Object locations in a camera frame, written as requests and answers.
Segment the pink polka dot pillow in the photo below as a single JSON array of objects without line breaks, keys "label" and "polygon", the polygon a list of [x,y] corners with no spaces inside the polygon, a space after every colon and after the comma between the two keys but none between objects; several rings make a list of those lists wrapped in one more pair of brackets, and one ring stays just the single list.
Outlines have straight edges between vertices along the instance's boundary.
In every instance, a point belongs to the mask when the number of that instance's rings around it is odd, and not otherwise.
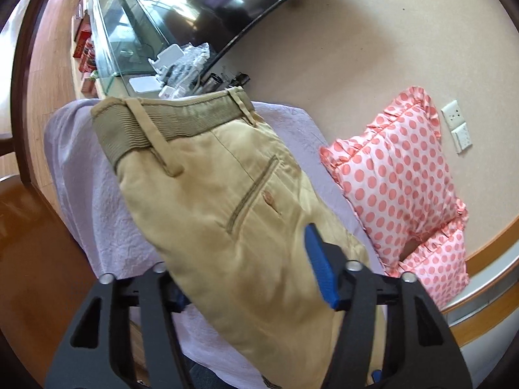
[{"label": "pink polka dot pillow", "polygon": [[319,156],[387,270],[397,268],[412,243],[465,226],[466,209],[441,149],[438,111],[421,87],[399,93],[362,135],[337,139]]},{"label": "pink polka dot pillow", "polygon": [[387,274],[400,277],[414,273],[437,307],[442,310],[470,282],[466,266],[465,227],[469,215],[466,204],[456,200],[456,216],[439,228],[413,253]]}]

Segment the khaki beige pants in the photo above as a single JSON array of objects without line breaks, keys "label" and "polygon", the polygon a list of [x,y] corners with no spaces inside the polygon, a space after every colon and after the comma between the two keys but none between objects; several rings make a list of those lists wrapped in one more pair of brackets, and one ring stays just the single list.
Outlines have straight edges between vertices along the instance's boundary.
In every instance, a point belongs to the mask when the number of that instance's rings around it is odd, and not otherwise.
[{"label": "khaki beige pants", "polygon": [[93,128],[133,221],[207,322],[281,388],[318,388],[343,316],[304,247],[368,252],[239,87],[199,97],[105,99]]}]

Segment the white wall power socket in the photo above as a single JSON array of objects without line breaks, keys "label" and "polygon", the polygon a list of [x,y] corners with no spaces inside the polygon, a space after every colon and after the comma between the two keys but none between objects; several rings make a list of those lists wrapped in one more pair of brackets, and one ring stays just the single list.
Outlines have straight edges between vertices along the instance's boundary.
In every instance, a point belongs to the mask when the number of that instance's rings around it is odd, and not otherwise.
[{"label": "white wall power socket", "polygon": [[454,131],[460,125],[465,123],[465,117],[461,113],[461,109],[456,100],[453,100],[441,108],[441,113],[450,131]]}]

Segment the white box on cabinet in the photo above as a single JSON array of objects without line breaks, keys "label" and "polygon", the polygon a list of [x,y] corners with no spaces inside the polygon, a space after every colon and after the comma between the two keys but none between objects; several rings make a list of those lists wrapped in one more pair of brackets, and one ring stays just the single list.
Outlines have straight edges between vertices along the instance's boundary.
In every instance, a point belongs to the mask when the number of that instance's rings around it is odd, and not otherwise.
[{"label": "white box on cabinet", "polygon": [[179,58],[184,55],[183,49],[177,45],[172,44],[163,51],[161,51],[156,59],[148,59],[148,63],[155,70],[155,72],[160,73],[164,68],[169,68],[176,62]]}]

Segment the glass display cabinet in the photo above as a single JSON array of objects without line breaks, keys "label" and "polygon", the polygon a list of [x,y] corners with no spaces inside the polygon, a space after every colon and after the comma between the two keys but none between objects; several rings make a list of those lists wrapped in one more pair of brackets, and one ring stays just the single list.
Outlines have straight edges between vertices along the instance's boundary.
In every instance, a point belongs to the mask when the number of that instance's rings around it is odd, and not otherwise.
[{"label": "glass display cabinet", "polygon": [[153,77],[150,61],[169,46],[139,0],[89,0],[91,40],[100,92],[125,98],[138,93],[129,80]]}]

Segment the lavender bed sheet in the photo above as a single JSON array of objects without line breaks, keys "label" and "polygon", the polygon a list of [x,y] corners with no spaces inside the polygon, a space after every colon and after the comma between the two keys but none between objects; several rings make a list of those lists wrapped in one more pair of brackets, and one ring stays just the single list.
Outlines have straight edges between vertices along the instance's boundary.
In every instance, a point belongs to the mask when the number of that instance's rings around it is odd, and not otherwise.
[{"label": "lavender bed sheet", "polygon": [[[84,250],[95,275],[118,278],[144,273],[160,257],[131,219],[115,173],[99,146],[91,124],[94,99],[80,99],[58,109],[44,132],[47,164],[56,188],[63,221]],[[320,198],[362,243],[376,273],[383,268],[354,213],[319,161],[325,137],[306,111],[257,102],[256,112],[283,140]],[[215,332],[194,306],[173,317],[180,346],[195,384],[215,379],[221,388],[261,388],[259,372]]]}]

